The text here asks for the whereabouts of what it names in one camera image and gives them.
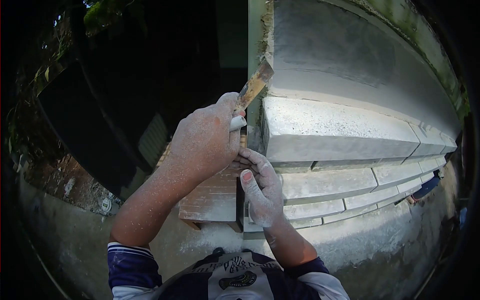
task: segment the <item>forearm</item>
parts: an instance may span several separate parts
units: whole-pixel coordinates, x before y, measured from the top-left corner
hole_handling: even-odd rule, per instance
[[[157,235],[173,206],[198,185],[167,159],[133,193],[115,217],[109,241],[146,246]]]
[[[284,216],[264,228],[265,237],[278,263],[283,268],[295,267],[314,260],[315,248],[301,236]]]

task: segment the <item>concrete floor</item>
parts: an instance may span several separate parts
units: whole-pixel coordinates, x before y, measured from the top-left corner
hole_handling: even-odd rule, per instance
[[[449,162],[445,178],[420,204],[403,201],[299,232],[351,299],[402,299],[415,292],[433,266],[440,223],[453,215],[456,195],[457,176]],[[32,241],[59,284],[87,299],[111,299],[106,250],[113,217],[72,206],[24,180],[20,204]],[[195,231],[177,215],[175,208],[150,244],[164,281],[219,246],[227,252],[248,248],[272,256],[264,240],[243,240],[227,225],[207,224]]]

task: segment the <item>dust-covered hand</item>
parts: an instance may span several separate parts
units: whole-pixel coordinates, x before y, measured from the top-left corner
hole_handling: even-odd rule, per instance
[[[251,149],[240,148],[231,167],[246,168],[240,174],[245,199],[250,201],[252,220],[268,228],[283,220],[282,184],[265,156]]]
[[[170,170],[197,186],[225,169],[237,156],[240,129],[229,132],[238,93],[226,93],[217,103],[200,108],[180,121],[173,135],[167,161]]]

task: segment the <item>soil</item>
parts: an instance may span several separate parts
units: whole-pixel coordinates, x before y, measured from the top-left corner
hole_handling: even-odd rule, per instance
[[[55,166],[47,162],[31,166],[25,179],[54,197],[101,215],[108,215],[101,207],[105,198],[120,204],[120,199],[90,176],[70,154]]]

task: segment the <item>shirt sleeve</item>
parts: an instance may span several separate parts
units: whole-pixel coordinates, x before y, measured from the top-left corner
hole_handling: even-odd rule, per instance
[[[149,294],[162,285],[158,265],[147,248],[108,243],[108,285],[115,299]]]
[[[295,278],[315,289],[321,299],[350,299],[340,280],[330,275],[320,257],[296,267],[286,268],[284,272],[289,277]]]

